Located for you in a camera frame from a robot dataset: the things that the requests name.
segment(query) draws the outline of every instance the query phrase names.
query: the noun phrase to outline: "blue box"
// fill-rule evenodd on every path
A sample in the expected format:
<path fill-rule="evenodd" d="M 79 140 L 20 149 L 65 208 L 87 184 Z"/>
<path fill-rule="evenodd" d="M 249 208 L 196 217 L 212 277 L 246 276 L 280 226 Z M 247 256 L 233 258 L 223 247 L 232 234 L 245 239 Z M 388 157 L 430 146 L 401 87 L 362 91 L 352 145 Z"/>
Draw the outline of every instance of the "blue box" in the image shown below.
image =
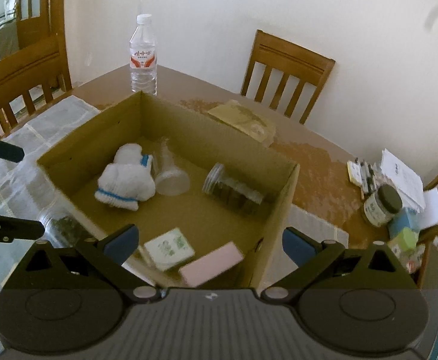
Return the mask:
<path fill-rule="evenodd" d="M 389 222 L 387 228 L 389 229 L 389 236 L 394 239 L 405 227 L 410 230 L 419 233 L 419 227 L 417 225 L 417 212 L 412 208 L 405 207 Z"/>

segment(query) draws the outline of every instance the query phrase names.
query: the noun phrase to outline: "silver screw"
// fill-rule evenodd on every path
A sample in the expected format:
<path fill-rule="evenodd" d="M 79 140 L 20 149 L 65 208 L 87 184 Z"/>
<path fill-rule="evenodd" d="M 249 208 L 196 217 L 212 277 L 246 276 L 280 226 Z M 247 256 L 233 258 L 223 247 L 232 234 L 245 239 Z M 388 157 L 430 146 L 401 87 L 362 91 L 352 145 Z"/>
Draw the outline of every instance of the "silver screw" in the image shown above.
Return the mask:
<path fill-rule="evenodd" d="M 289 296 L 289 291 L 282 287 L 269 287 L 265 294 L 269 299 L 284 299 Z"/>
<path fill-rule="evenodd" d="M 134 288 L 133 294 L 136 298 L 147 299 L 152 298 L 156 295 L 157 291 L 151 286 L 142 286 Z"/>

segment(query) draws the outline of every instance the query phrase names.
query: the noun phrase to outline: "door glass pane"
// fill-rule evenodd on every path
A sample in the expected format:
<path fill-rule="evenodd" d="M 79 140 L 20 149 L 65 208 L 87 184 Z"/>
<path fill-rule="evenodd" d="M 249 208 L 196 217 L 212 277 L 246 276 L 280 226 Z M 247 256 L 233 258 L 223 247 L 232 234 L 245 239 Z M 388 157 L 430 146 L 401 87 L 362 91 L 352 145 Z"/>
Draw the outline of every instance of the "door glass pane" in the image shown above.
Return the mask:
<path fill-rule="evenodd" d="M 29 18 L 28 0 L 21 0 L 21 20 Z"/>
<path fill-rule="evenodd" d="M 32 0 L 32 16 L 38 17 L 40 16 L 40 0 Z"/>

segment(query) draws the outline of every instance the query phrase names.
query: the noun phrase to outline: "pink block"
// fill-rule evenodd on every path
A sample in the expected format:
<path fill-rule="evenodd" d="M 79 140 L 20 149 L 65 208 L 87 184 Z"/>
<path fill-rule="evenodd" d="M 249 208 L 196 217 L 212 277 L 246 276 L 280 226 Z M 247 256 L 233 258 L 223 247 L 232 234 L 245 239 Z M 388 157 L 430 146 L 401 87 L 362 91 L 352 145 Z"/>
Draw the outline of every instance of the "pink block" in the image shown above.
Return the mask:
<path fill-rule="evenodd" d="M 215 251 L 211 251 L 179 269 L 184 281 L 190 287 L 201 284 L 219 276 L 244 259 L 234 242 L 229 242 Z"/>

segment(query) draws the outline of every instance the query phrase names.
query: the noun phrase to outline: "white wall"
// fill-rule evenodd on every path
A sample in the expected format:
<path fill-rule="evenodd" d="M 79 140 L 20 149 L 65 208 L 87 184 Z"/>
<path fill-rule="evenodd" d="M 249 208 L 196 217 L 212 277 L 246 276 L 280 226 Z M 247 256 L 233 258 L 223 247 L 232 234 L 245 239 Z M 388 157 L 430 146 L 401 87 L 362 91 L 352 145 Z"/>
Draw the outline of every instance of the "white wall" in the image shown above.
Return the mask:
<path fill-rule="evenodd" d="M 73 81 L 127 63 L 139 3 L 66 0 Z M 437 7 L 438 0 L 142 1 L 154 16 L 159 63 L 233 92 L 258 28 L 335 59 L 307 126 L 371 161 L 387 147 L 426 182 L 438 173 L 438 18 L 432 27 L 428 19 Z"/>

